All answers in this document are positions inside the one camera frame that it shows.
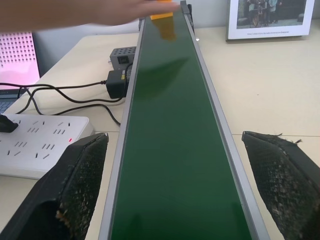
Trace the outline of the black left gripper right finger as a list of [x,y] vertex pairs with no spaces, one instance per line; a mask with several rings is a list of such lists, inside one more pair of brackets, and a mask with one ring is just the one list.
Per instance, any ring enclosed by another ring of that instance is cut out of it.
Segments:
[[258,192],[286,240],[320,238],[320,168],[280,135],[244,131]]

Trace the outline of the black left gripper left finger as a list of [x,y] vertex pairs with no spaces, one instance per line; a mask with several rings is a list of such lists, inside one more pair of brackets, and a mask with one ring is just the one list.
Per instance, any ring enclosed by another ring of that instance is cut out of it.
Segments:
[[107,133],[98,133],[69,145],[33,186],[0,238],[84,240],[100,192],[108,142]]

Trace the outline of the person's bare hand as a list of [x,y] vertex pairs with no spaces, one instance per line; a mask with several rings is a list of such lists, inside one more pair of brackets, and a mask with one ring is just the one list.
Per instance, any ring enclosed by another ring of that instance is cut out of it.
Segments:
[[86,24],[124,25],[180,9],[156,0],[2,0],[1,32],[33,32]]

